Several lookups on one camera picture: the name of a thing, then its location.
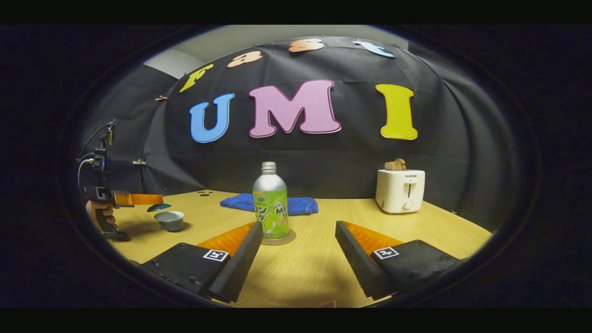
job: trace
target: orange soft pad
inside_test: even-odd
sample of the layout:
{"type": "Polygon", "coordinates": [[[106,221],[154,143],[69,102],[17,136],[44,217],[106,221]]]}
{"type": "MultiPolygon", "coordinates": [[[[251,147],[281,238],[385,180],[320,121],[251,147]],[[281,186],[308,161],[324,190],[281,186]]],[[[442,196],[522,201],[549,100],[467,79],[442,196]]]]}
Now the orange soft pad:
{"type": "Polygon", "coordinates": [[[206,249],[226,251],[230,253],[231,257],[233,257],[236,254],[236,251],[239,249],[240,244],[243,243],[244,238],[247,237],[247,234],[253,228],[253,225],[255,225],[255,222],[240,226],[236,229],[232,229],[231,231],[224,232],[214,238],[210,238],[207,241],[198,244],[197,246],[206,249]]]}
{"type": "Polygon", "coordinates": [[[162,204],[162,194],[131,194],[131,193],[113,193],[115,203],[129,206],[137,204],[162,204]]]}
{"type": "Polygon", "coordinates": [[[342,221],[345,227],[349,230],[352,236],[356,239],[358,244],[362,247],[364,252],[370,256],[372,252],[378,249],[388,248],[389,246],[397,246],[403,244],[403,242],[385,236],[376,231],[366,229],[353,223],[342,221]]]}

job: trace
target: black fabric backdrop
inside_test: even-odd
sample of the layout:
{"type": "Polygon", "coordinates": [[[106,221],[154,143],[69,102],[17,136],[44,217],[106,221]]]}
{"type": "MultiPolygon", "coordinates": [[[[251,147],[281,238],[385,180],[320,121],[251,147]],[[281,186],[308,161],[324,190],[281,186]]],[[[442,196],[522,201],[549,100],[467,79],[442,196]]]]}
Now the black fabric backdrop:
{"type": "Polygon", "coordinates": [[[372,198],[377,170],[384,162],[403,158],[408,168],[426,172],[425,201],[488,230],[513,214],[525,193],[522,161],[529,148],[521,137],[515,106],[483,73],[469,73],[413,42],[406,50],[360,40],[395,55],[389,58],[354,44],[354,38],[302,38],[321,39],[325,46],[289,52],[298,38],[239,50],[208,63],[214,66],[182,93],[191,73],[176,82],[155,77],[156,70],[145,66],[133,73],[131,82],[122,82],[99,103],[97,110],[109,111],[92,122],[97,128],[102,121],[118,119],[117,143],[109,150],[111,184],[118,190],[165,195],[204,188],[249,193],[260,163],[275,161],[290,196],[372,198]],[[226,67],[234,57],[254,50],[263,58],[226,67]],[[340,131],[303,133],[298,129],[304,120],[301,113],[291,133],[283,132],[270,116],[278,129],[274,135],[249,136],[255,123],[251,90],[273,85],[292,99],[304,82],[315,79],[334,82],[330,99],[340,131]],[[150,84],[134,84],[137,81],[150,84]],[[413,91],[416,139],[381,136],[386,104],[377,84],[413,91]],[[213,99],[228,93],[234,98],[226,133],[213,142],[194,141],[189,109],[208,102],[204,126],[210,129],[216,124],[213,99]],[[168,100],[155,102],[160,94],[168,100]],[[146,166],[130,164],[138,158],[146,166]]]}

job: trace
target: human hand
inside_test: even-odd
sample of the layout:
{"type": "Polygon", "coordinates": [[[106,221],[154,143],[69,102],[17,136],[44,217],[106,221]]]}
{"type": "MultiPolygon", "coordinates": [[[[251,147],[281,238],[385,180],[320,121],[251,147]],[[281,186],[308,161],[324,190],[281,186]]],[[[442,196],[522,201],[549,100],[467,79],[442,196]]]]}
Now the human hand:
{"type": "Polygon", "coordinates": [[[89,200],[86,203],[86,212],[87,212],[88,216],[91,217],[91,220],[94,222],[96,227],[100,230],[101,225],[99,225],[99,221],[96,219],[96,210],[97,209],[102,209],[103,215],[105,216],[107,223],[112,224],[113,227],[115,227],[117,229],[117,225],[115,224],[115,216],[113,216],[113,209],[119,209],[119,207],[117,207],[113,204],[110,204],[110,203],[103,203],[103,202],[92,201],[92,200],[89,200]]]}

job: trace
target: wooden table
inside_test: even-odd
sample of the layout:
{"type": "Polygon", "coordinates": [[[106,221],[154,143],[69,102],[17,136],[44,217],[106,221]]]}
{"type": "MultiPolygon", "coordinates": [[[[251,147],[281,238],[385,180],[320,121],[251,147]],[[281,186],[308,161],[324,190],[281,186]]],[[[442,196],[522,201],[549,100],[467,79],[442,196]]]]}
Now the wooden table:
{"type": "MultiPolygon", "coordinates": [[[[248,211],[220,207],[236,193],[204,190],[166,196],[167,210],[185,214],[185,227],[168,232],[147,206],[120,208],[114,215],[118,230],[129,242],[113,242],[126,258],[144,263],[172,246],[198,244],[230,229],[255,221],[248,211]]],[[[480,226],[424,201],[409,214],[381,211],[372,198],[317,199],[318,213],[290,216],[297,237],[284,245],[261,245],[247,275],[237,308],[315,307],[335,300],[339,308],[368,306],[366,297],[335,238],[336,221],[355,223],[408,242],[421,239],[459,259],[475,253],[491,233],[480,226]]]]}

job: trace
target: bottle label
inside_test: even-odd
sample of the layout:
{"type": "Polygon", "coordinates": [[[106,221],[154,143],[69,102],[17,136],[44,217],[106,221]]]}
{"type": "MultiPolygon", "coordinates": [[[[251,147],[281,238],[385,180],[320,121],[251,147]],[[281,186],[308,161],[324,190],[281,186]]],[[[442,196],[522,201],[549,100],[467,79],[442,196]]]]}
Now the bottle label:
{"type": "Polygon", "coordinates": [[[263,226],[266,239],[286,238],[288,226],[288,191],[253,191],[255,216],[263,226]]]}

